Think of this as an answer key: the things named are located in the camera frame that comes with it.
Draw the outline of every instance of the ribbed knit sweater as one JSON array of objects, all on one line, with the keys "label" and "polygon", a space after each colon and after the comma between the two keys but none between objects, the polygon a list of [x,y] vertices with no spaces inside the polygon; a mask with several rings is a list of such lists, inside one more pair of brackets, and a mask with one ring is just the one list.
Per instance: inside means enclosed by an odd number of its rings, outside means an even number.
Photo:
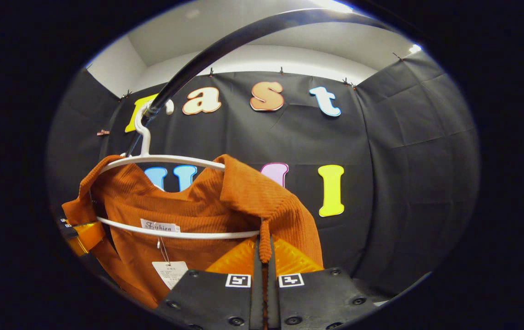
[{"label": "ribbed knit sweater", "polygon": [[[206,168],[182,192],[164,192],[136,164],[115,167],[99,176],[105,165],[123,158],[102,159],[80,183],[78,198],[63,204],[71,225],[95,222],[97,216],[103,216],[136,227],[142,227],[140,219],[173,223],[182,232],[260,230],[262,262],[270,259],[272,234],[323,265],[310,212],[293,193],[237,159],[227,154],[217,157],[214,161],[226,166],[224,172]],[[110,230],[116,250],[104,238],[90,252],[123,290],[157,307],[170,292],[151,264],[164,261],[158,238],[116,227]],[[162,239],[170,261],[185,261],[194,270],[205,270],[243,241]]]}]

